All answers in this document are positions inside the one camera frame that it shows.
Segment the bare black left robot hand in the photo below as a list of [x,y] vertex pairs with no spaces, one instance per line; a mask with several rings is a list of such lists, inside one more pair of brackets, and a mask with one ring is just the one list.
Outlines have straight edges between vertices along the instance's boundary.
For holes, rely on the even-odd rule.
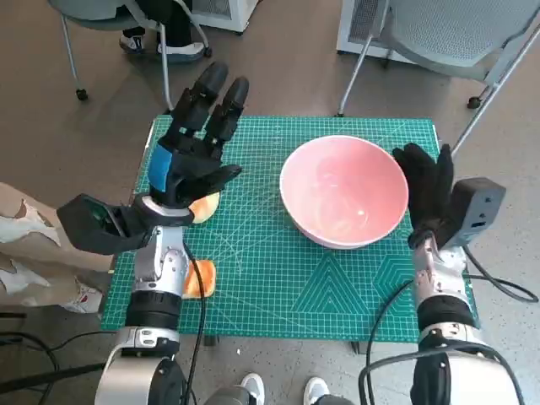
[[228,72],[223,62],[210,64],[191,88],[184,89],[170,113],[172,122],[148,166],[149,195],[159,205],[187,208],[223,190],[241,173],[240,166],[222,165],[221,158],[244,110],[249,81],[236,78],[216,105]]

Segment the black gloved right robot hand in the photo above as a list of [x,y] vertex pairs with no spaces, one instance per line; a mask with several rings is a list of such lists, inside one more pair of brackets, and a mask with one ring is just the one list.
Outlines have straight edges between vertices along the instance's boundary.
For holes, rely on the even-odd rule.
[[412,233],[408,237],[411,249],[416,249],[430,237],[442,248],[457,233],[459,224],[451,207],[454,164],[451,147],[445,143],[437,159],[432,159],[416,143],[392,150],[408,184],[408,211]]

